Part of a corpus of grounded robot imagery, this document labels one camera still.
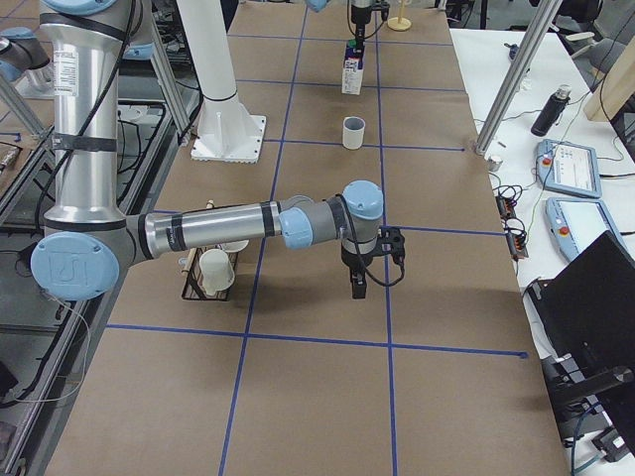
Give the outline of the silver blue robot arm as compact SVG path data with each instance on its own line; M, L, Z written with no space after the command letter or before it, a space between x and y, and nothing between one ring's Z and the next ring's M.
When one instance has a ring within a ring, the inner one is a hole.
M383 196L368 180L323 201L297 195L171 215L127 215L117 202L118 73L124 55L152 47L147 1L45 1L40 22L54 45L54 205L31 270L49 295L97 298L121 274L166 253L282 236L302 249L337 240L355 298L381 253Z
M346 24L353 36L352 56L362 60L367 39L366 26L372 14L382 9L382 2L375 0L349 0L346 2Z

